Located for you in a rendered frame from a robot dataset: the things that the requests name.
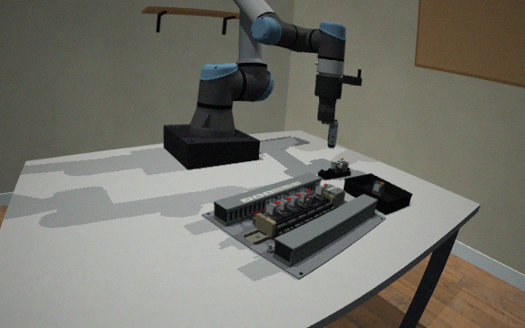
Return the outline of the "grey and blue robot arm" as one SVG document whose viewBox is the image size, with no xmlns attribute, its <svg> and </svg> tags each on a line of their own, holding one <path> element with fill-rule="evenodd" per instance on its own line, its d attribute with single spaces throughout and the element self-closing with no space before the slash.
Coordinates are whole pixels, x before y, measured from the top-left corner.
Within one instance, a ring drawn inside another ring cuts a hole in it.
<svg viewBox="0 0 525 328">
<path fill-rule="evenodd" d="M 232 102 L 262 101 L 271 95 L 274 79 L 263 61 L 263 44 L 318 53 L 320 59 L 345 60 L 344 25 L 322 22 L 319 29 L 303 28 L 282 21 L 264 0 L 233 1 L 240 8 L 239 59 L 235 64 L 202 67 L 197 108 L 190 123 L 190 133 L 198 136 L 233 136 Z"/>
</svg>

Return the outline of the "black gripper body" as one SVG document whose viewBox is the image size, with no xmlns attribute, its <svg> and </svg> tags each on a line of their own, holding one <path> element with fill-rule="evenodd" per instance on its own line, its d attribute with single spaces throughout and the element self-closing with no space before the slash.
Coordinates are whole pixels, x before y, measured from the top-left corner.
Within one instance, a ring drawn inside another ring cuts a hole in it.
<svg viewBox="0 0 525 328">
<path fill-rule="evenodd" d="M 319 59 L 315 62 L 317 72 L 314 94 L 319 97 L 318 120 L 324 122 L 335 122 L 335 103 L 341 98 L 342 85 L 349 84 L 362 86 L 361 69 L 358 69 L 357 77 L 344 75 L 345 62 Z M 342 78 L 343 76 L 344 78 Z"/>
</svg>

